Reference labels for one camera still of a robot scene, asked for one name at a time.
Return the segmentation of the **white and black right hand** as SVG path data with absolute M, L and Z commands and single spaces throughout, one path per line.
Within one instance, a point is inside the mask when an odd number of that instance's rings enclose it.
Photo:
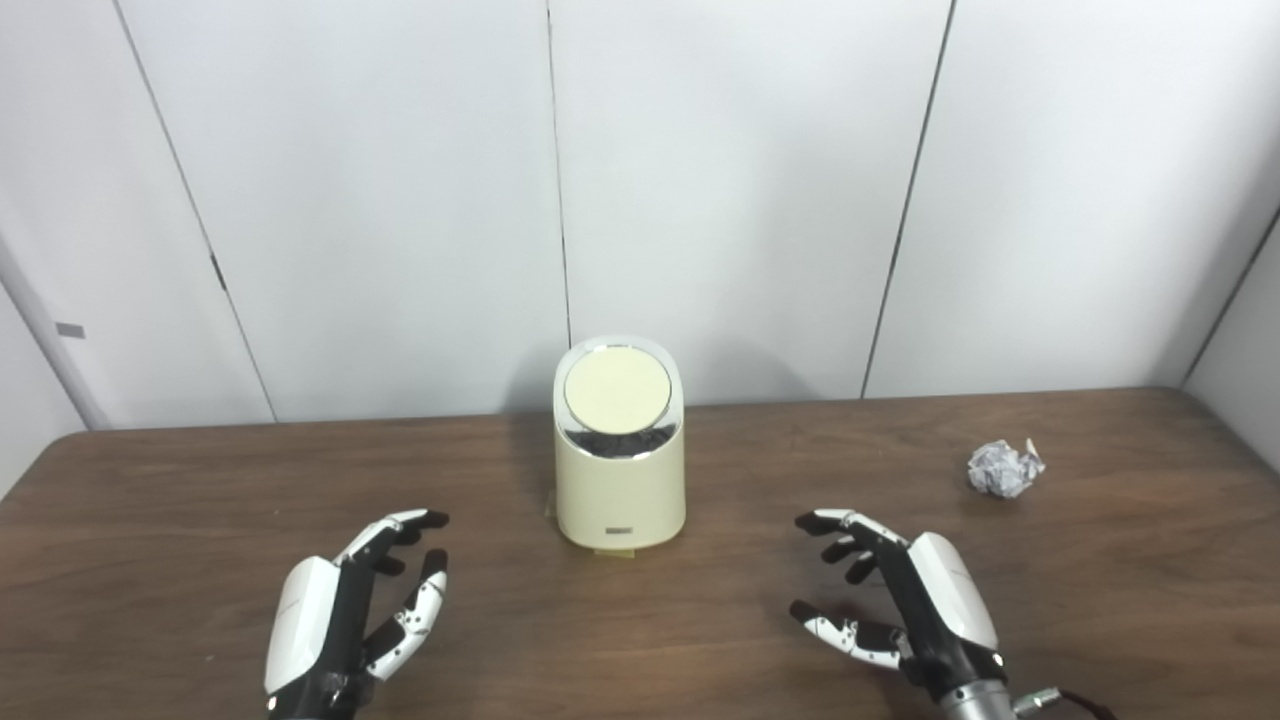
M 901 673 L 940 707 L 972 700 L 975 685 L 1007 689 L 989 610 L 950 541 L 933 532 L 908 539 L 851 509 L 817 509 L 795 525 L 812 537 L 838 534 L 822 560 L 851 559 L 851 585 L 878 571 L 902 620 L 841 618 L 796 600 L 788 611 L 806 632 L 851 659 Z

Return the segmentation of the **white and black left hand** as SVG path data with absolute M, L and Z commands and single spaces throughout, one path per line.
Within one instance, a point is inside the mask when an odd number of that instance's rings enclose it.
M 398 577 L 397 546 L 448 525 L 447 512 L 413 509 L 366 525 L 335 557 L 310 556 L 282 588 L 264 676 L 270 719 L 353 719 L 378 684 L 422 647 L 438 620 L 449 556 L 429 550 L 401 609 L 366 633 L 375 580 Z

